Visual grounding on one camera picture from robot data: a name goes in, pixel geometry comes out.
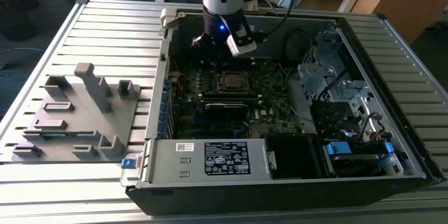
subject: power supply label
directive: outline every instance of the power supply label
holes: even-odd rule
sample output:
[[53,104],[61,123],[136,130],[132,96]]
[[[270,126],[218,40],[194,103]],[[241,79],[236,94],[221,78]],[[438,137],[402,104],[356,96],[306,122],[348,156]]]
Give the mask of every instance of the power supply label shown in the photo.
[[204,143],[205,174],[250,174],[246,142]]

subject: metal bracket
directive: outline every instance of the metal bracket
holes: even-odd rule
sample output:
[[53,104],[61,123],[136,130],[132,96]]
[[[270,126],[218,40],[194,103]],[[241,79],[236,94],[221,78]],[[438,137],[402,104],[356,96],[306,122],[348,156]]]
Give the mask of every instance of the metal bracket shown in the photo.
[[177,15],[176,8],[165,8],[160,14],[160,27],[161,29],[169,29],[178,25],[177,18],[184,17],[182,14]]

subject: circuit board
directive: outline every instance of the circuit board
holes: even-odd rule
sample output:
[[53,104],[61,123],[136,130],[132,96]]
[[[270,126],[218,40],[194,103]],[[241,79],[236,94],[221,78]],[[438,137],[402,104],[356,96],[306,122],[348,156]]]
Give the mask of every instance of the circuit board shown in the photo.
[[[285,75],[274,61],[237,59],[220,74],[192,61],[174,61],[170,76],[174,139],[258,138],[262,133],[297,132]],[[212,106],[212,115],[204,116]]]

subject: white sticker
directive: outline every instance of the white sticker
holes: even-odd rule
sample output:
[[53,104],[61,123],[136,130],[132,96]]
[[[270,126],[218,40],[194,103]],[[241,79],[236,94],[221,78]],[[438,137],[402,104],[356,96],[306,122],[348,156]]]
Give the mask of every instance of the white sticker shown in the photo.
[[192,152],[194,151],[194,144],[193,143],[177,143],[176,151],[177,152]]

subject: slotted aluminum surface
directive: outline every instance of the slotted aluminum surface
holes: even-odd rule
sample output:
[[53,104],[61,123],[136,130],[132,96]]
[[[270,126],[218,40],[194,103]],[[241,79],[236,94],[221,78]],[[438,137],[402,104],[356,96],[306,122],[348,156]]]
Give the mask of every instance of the slotted aluminum surface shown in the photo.
[[[121,77],[142,86],[134,113],[128,152],[142,149],[150,87],[157,66],[160,11],[165,7],[201,8],[200,5],[89,0],[77,4],[54,41],[0,124],[1,145],[21,141],[26,127],[46,95],[38,88],[45,75],[65,74],[70,82],[77,62],[92,62],[94,73],[108,83]],[[297,14],[341,16],[340,13],[304,11]],[[444,171],[448,170],[448,107],[445,92],[388,22],[373,15],[344,14]],[[448,207],[448,183],[416,193],[396,195],[366,207],[268,212],[222,216],[145,216],[124,194],[118,164],[9,164],[0,166],[0,222],[92,223],[142,221],[224,222],[265,219],[329,218],[332,223],[422,218]]]

